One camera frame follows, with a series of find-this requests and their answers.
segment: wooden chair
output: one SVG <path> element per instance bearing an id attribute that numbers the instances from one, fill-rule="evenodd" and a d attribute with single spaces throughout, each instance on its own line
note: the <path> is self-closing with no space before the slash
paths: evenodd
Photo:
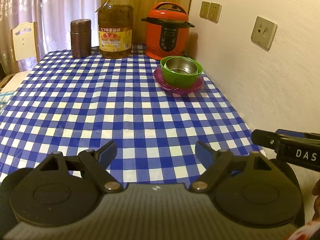
<path id="1" fill-rule="evenodd" d="M 11 45 L 14 59 L 14 66 L 19 72 L 18 60 L 36 57 L 40 61 L 38 48 L 37 23 L 20 23 L 11 30 Z"/>

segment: wall socket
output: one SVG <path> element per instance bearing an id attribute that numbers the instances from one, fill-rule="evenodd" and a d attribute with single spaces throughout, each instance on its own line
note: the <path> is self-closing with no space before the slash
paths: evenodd
<path id="1" fill-rule="evenodd" d="M 251 40 L 266 49 L 270 49 L 277 28 L 277 24 L 258 16 L 251 34 Z"/>
<path id="2" fill-rule="evenodd" d="M 210 3 L 208 19 L 213 22 L 218 22 L 222 5 L 218 3 Z"/>
<path id="3" fill-rule="evenodd" d="M 209 14 L 210 2 L 202 2 L 200 9 L 200 17 L 207 19 Z"/>

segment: hand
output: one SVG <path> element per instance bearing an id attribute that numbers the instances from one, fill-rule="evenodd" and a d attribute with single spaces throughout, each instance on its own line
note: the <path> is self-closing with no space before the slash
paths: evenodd
<path id="1" fill-rule="evenodd" d="M 313 208 L 315 210 L 315 214 L 313 215 L 312 220 L 316 220 L 316 219 L 320 219 L 320 179 L 315 184 L 315 186 L 314 186 L 314 188 L 312 190 L 312 194 L 314 196 L 318 196 L 316 198 L 315 204 L 313 206 Z"/>

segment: stack of bowls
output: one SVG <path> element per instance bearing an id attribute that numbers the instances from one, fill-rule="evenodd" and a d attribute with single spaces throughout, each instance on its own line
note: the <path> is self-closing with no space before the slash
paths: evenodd
<path id="1" fill-rule="evenodd" d="M 186 57 L 164 57 L 160 65 L 164 80 L 175 88 L 192 87 L 202 73 L 202 66 L 195 60 Z"/>

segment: blue and white checkered tablecloth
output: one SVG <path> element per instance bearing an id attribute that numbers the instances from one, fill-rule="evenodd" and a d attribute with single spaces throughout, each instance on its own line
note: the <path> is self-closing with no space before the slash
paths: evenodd
<path id="1" fill-rule="evenodd" d="M 72 58 L 70 50 L 48 53 L 0 115 L 0 182 L 53 151 L 76 155 L 111 139 L 118 154 L 108 171 L 120 182 L 189 186 L 204 171 L 194 155 L 197 140 L 237 155 L 260 150 L 205 74 L 199 92 L 180 96 L 154 80 L 158 64 L 140 45 L 117 60 L 97 49 L 84 59 Z"/>

